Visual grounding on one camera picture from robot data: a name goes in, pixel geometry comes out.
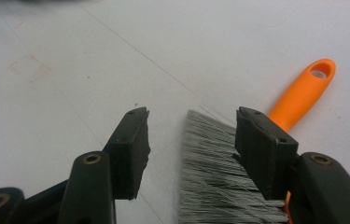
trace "white surface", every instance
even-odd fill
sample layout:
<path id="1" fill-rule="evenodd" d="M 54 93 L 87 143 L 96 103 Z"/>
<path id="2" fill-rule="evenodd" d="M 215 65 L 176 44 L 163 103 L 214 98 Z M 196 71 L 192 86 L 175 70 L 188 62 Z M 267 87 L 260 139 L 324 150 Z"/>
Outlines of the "white surface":
<path id="1" fill-rule="evenodd" d="M 336 77 L 291 134 L 350 173 L 350 1 L 0 0 L 0 188 L 29 197 L 66 179 L 147 106 L 150 161 L 118 220 L 176 223 L 187 110 L 268 112 L 326 57 Z"/>

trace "handle hole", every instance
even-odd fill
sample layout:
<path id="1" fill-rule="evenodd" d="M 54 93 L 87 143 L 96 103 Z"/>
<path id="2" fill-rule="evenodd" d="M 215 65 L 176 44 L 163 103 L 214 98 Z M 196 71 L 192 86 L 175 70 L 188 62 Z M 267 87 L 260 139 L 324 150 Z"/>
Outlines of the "handle hole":
<path id="1" fill-rule="evenodd" d="M 314 75 L 314 77 L 318 77 L 318 78 L 327 78 L 327 75 L 326 73 L 322 72 L 322 71 L 319 71 L 319 70 L 313 70 L 311 71 L 312 75 Z"/>

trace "brush handle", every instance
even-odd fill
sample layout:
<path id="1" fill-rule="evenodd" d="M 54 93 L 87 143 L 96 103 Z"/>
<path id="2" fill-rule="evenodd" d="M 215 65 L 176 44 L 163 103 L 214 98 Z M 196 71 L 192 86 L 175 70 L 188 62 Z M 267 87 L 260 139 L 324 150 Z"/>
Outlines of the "brush handle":
<path id="1" fill-rule="evenodd" d="M 283 93 L 268 117 L 288 132 L 317 102 L 334 73 L 335 63 L 330 59 L 311 63 Z"/>

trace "stain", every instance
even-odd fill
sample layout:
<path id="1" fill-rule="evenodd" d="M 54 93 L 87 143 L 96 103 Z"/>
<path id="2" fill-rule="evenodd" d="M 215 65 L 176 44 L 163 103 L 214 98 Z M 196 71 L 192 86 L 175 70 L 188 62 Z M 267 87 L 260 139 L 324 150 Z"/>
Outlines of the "stain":
<path id="1" fill-rule="evenodd" d="M 35 62 L 38 62 L 38 59 L 33 54 L 27 56 L 27 58 L 30 59 L 30 60 L 33 60 Z"/>
<path id="2" fill-rule="evenodd" d="M 18 69 L 17 69 L 17 63 L 18 63 L 18 61 L 16 61 L 16 62 L 10 64 L 8 68 L 11 69 L 11 70 L 12 70 L 13 72 L 15 72 L 16 74 L 21 75 L 21 72 L 18 71 Z"/>
<path id="3" fill-rule="evenodd" d="M 47 77 L 52 71 L 48 65 L 40 62 L 33 54 L 17 60 L 8 68 L 15 74 L 23 76 L 30 83 Z"/>
<path id="4" fill-rule="evenodd" d="M 35 71 L 35 74 L 36 74 L 35 80 L 29 81 L 29 82 L 35 82 L 35 81 L 45 77 L 50 71 L 51 71 L 51 68 L 42 63 Z"/>
<path id="5" fill-rule="evenodd" d="M 18 28 L 20 28 L 22 25 L 23 25 L 23 21 L 20 22 L 20 24 L 18 24 L 17 26 L 15 26 L 14 29 L 18 29 Z"/>

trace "brush bristles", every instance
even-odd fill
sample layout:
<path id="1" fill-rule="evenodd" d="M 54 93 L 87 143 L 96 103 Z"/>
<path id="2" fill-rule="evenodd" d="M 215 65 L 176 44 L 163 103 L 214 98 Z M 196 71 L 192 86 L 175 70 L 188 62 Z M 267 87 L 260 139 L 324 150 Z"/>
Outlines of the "brush bristles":
<path id="1" fill-rule="evenodd" d="M 265 201 L 232 158 L 235 128 L 199 112 L 187 115 L 179 223 L 276 223 L 283 201 Z"/>

